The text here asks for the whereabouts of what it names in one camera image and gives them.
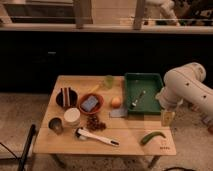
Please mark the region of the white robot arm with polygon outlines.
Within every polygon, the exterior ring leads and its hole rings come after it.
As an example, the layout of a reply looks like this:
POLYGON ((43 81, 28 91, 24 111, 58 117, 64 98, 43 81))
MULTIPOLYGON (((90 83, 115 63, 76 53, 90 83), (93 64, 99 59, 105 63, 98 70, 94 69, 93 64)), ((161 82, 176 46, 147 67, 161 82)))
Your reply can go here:
POLYGON ((162 126, 170 125, 175 109, 184 100, 198 106, 208 117, 213 117, 213 89, 203 83, 205 78, 205 68, 196 62, 173 68, 165 73, 164 87, 155 96, 162 107, 162 126))

